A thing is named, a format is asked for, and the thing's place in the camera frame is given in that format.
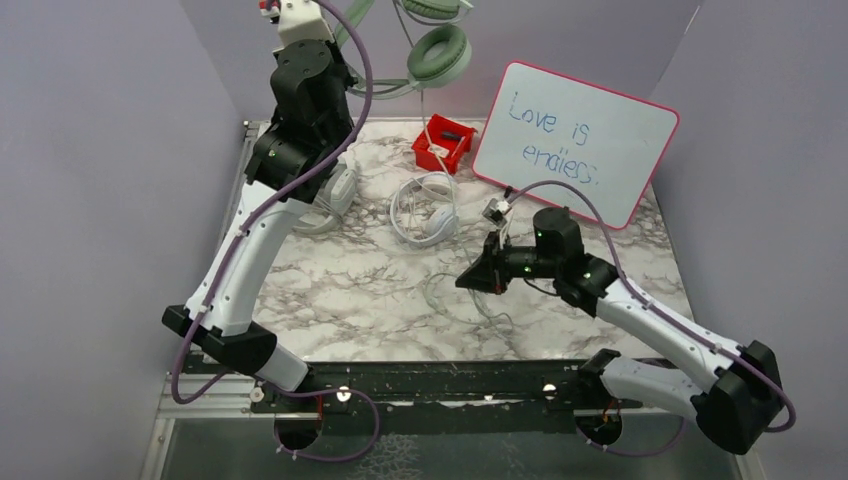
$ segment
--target whiteboard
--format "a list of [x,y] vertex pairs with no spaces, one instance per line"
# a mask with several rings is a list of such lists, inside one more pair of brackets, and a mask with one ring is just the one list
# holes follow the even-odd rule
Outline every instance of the whiteboard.
[[[622,229],[678,121],[670,108],[515,62],[504,73],[472,170],[515,188],[563,181],[592,201],[604,223]],[[596,220],[562,187],[545,185],[529,195]]]

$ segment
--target headphone ear cup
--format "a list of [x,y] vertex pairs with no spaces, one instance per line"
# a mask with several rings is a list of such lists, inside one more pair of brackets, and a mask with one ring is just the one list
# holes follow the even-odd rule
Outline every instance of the headphone ear cup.
[[[427,52],[438,44],[444,44],[444,50],[435,57],[427,59]],[[442,25],[430,30],[415,44],[406,58],[406,68],[413,79],[431,83],[426,86],[443,86],[458,77],[468,66],[471,61],[470,49],[468,37],[461,28],[456,25]],[[445,79],[446,81],[434,82],[449,72],[452,72],[452,75]]]
[[459,15],[458,0],[402,0],[403,8],[432,20],[450,20]]
[[438,242],[447,238],[456,230],[456,216],[453,214],[453,205],[442,205],[436,210],[430,219],[427,220],[427,225],[424,231],[428,237],[438,236],[433,241]]
[[451,188],[456,189],[456,182],[448,174],[437,172],[421,178],[421,194],[436,202],[450,202]]

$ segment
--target red wire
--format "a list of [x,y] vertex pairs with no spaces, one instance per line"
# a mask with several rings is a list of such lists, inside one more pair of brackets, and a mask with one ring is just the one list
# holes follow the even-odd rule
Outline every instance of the red wire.
[[321,425],[321,420],[324,419],[324,396],[318,395],[318,425]]

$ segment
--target white earphones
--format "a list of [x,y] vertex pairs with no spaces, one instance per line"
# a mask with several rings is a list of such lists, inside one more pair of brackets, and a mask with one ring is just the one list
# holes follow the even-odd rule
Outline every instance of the white earphones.
[[449,238],[456,232],[458,222],[453,204],[442,205],[430,216],[424,226],[424,238],[411,236],[409,231],[401,226],[397,218],[398,210],[400,210],[400,199],[403,196],[421,191],[424,196],[431,200],[450,202],[451,184],[453,182],[454,180],[449,175],[443,172],[434,172],[412,178],[398,188],[391,199],[389,219],[392,222],[395,233],[401,240],[412,246],[424,248],[433,246]]

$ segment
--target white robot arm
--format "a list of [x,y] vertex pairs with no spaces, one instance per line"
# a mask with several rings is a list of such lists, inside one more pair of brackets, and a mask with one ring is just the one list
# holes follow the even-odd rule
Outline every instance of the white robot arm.
[[[493,200],[483,215],[502,227],[509,208],[509,202]],[[511,245],[502,228],[491,232],[456,286],[503,294],[513,278],[553,279],[563,301],[622,328],[678,368],[604,349],[582,369],[587,391],[601,400],[636,400],[693,420],[714,443],[737,454],[769,431],[784,404],[791,426],[794,414],[768,347],[756,341],[743,347],[698,326],[624,277],[618,265],[586,253],[567,208],[539,210],[533,228],[532,247]]]

